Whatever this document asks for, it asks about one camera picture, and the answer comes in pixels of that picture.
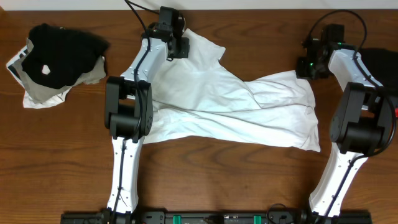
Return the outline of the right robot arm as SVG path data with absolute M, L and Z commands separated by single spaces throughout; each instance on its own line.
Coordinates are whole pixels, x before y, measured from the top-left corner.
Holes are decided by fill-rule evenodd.
M 359 168 L 389 145 L 396 128 L 391 96 L 357 48 L 344 42 L 344 31 L 343 25 L 329 24 L 320 39 L 307 37 L 307 54 L 295 69 L 297 78 L 307 80 L 333 75 L 343 90 L 330 124 L 330 157 L 301 223 L 371 223 L 368 211 L 343 212 L 341 204 Z

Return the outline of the white Mr Robot t-shirt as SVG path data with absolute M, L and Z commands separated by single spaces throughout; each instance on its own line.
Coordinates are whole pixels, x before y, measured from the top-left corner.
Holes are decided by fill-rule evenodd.
M 225 49 L 185 31 L 187 58 L 152 81 L 154 121 L 145 143 L 199 136 L 319 151 L 315 97 L 294 71 L 244 82 L 221 64 Z

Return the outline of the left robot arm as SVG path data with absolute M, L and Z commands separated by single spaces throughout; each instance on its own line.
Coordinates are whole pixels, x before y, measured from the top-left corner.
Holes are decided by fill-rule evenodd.
M 137 176 L 145 137 L 154 119 L 151 83 L 166 61 L 188 58 L 185 18 L 162 6 L 159 20 L 143 27 L 141 48 L 130 67 L 106 82 L 104 124 L 112 137 L 113 181 L 103 223 L 131 223 L 138 205 Z

